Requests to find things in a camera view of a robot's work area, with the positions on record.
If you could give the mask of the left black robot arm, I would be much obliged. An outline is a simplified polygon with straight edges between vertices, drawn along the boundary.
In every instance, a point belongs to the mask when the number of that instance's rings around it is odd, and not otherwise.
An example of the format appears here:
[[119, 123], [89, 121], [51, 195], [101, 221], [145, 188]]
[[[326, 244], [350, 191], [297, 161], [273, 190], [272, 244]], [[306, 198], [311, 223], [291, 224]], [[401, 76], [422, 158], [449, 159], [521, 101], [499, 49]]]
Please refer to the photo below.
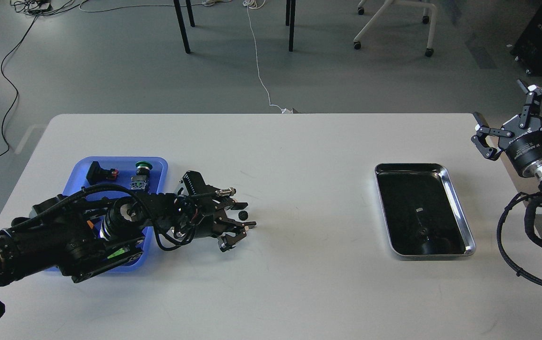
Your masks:
[[[102, 183], [54, 196], [0, 230], [0, 288], [51, 267], [79, 283], [138, 260], [147, 227], [161, 250], [212, 237], [226, 252], [256, 226], [248, 221], [247, 202], [234, 195], [234, 188], [208, 185], [190, 170], [175, 193]], [[0, 301], [0, 318], [4, 314]]]

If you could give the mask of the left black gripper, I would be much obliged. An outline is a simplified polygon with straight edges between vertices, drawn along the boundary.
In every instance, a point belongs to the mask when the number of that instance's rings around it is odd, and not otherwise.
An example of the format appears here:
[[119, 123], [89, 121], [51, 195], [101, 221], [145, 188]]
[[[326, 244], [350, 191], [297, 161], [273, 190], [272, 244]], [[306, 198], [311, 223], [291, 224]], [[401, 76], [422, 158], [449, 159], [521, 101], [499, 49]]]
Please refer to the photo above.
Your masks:
[[175, 192], [156, 193], [156, 241], [193, 241], [217, 238], [221, 252], [227, 252], [247, 237], [255, 221], [224, 217], [226, 210], [245, 210], [247, 202], [237, 202], [235, 191], [219, 191], [205, 183], [200, 172], [187, 171]]

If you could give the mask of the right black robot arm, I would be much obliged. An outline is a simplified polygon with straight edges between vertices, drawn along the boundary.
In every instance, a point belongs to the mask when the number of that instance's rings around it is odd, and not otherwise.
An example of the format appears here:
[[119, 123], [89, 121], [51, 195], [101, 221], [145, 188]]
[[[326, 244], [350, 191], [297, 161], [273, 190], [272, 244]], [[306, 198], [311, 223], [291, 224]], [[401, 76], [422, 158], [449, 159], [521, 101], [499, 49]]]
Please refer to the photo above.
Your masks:
[[517, 84], [525, 93], [521, 112], [498, 128], [490, 127], [482, 114], [474, 112], [477, 125], [471, 141], [485, 159], [497, 161], [504, 153], [520, 177], [533, 177], [538, 182], [539, 191], [534, 194], [519, 192], [504, 208], [496, 226], [496, 243], [500, 255], [517, 276], [542, 286], [542, 279], [515, 263], [502, 244], [502, 229], [509, 212], [520, 202], [526, 202], [525, 234], [542, 248], [542, 239], [536, 234], [536, 212], [542, 207], [542, 85], [529, 85], [523, 80], [517, 80]]

